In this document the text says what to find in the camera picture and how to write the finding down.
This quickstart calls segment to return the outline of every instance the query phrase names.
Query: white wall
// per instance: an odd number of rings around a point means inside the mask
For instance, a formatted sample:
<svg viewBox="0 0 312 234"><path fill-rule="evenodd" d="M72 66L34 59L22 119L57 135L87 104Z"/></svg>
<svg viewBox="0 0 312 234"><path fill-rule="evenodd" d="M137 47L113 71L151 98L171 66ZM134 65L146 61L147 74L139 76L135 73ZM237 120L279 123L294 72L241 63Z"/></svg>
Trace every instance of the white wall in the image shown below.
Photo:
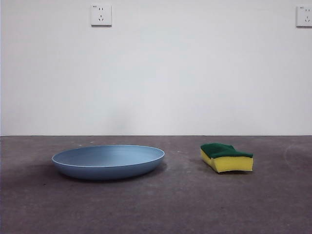
<svg viewBox="0 0 312 234"><path fill-rule="evenodd" d="M311 135L309 0L2 0L3 135Z"/></svg>

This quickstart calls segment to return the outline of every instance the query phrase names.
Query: white outlet cover plate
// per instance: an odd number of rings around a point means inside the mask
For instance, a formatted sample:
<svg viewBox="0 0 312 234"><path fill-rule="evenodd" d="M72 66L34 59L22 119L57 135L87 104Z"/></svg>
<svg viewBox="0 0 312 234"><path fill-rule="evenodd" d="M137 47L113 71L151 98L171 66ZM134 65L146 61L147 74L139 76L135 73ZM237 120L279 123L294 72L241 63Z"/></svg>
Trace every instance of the white outlet cover plate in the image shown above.
<svg viewBox="0 0 312 234"><path fill-rule="evenodd" d="M297 27L312 27L312 5L297 6Z"/></svg>
<svg viewBox="0 0 312 234"><path fill-rule="evenodd" d="M92 4L90 6L91 26L112 26L112 6Z"/></svg>

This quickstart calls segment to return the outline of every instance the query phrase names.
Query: floor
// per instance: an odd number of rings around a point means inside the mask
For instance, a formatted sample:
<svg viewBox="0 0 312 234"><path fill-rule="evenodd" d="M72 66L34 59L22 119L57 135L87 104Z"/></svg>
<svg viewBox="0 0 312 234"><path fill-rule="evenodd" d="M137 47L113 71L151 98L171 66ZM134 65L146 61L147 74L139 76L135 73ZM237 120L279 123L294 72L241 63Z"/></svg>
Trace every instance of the floor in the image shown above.
<svg viewBox="0 0 312 234"><path fill-rule="evenodd" d="M203 143L254 153L253 172L218 174ZM58 173L51 157L102 144L161 148L154 171L118 181ZM312 136L1 137L3 234L311 234Z"/></svg>

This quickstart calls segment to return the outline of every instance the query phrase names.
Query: sponge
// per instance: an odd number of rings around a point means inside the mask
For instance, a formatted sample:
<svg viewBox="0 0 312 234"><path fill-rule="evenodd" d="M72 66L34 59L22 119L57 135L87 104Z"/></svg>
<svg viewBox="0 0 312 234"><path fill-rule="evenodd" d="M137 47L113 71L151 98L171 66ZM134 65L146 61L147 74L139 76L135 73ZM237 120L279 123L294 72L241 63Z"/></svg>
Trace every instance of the sponge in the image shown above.
<svg viewBox="0 0 312 234"><path fill-rule="evenodd" d="M200 148L201 157L216 172L253 170L253 154L239 152L232 145L211 143Z"/></svg>

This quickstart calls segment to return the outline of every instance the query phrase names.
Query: plate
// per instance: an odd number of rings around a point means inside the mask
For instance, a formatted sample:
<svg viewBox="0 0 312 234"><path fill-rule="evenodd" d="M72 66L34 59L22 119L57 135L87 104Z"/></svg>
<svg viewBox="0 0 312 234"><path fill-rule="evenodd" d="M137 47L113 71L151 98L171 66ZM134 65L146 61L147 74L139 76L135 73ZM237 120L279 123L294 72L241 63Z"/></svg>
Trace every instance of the plate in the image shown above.
<svg viewBox="0 0 312 234"><path fill-rule="evenodd" d="M102 145L71 149L52 157L63 174L79 179L108 180L138 176L155 169L165 153L142 145Z"/></svg>

